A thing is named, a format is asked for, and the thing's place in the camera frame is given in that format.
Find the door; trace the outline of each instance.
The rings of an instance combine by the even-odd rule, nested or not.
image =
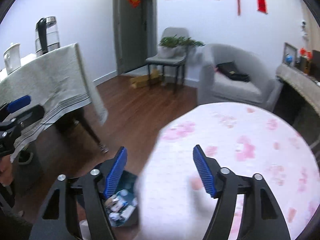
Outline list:
[[[118,0],[119,70],[129,72],[145,65],[147,22],[144,0]]]

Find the brown floor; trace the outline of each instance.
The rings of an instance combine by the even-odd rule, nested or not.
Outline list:
[[[104,142],[109,152],[104,155],[84,129],[78,125],[60,134],[55,126],[42,132],[36,140],[44,175],[23,196],[16,198],[14,211],[25,211],[24,218],[34,222],[39,207],[59,174],[82,176],[96,164],[112,158],[119,147],[128,150],[126,170],[139,174],[155,144],[159,130],[177,117],[196,107],[196,89],[184,87],[176,95],[172,87],[155,85],[132,89],[129,77],[119,76],[98,86],[109,111],[108,120],[101,127],[92,105],[85,107],[85,117]],[[81,209],[80,220],[85,214]],[[138,227],[115,230],[118,239],[133,239]]]

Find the round table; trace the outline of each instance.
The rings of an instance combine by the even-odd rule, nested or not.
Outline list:
[[[316,160],[285,121],[261,108],[231,102],[198,106],[161,130],[136,185],[137,239],[203,239],[217,200],[205,192],[193,162],[197,144],[237,175],[262,174],[291,239],[296,239],[320,203]],[[229,239],[237,239],[243,199],[238,195]]]

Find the white mug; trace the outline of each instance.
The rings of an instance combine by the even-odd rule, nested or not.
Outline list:
[[[20,43],[11,43],[10,47],[4,52],[4,65],[8,75],[21,67]]]

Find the picture frame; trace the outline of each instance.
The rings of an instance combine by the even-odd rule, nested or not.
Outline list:
[[[287,63],[286,58],[287,55],[292,56],[292,62],[291,63]],[[283,51],[283,57],[282,57],[282,63],[286,64],[287,66],[290,67],[295,67],[296,65],[296,61],[297,61],[297,55],[298,55],[298,49],[294,46],[292,46],[291,44],[285,42],[284,43],[284,51]]]

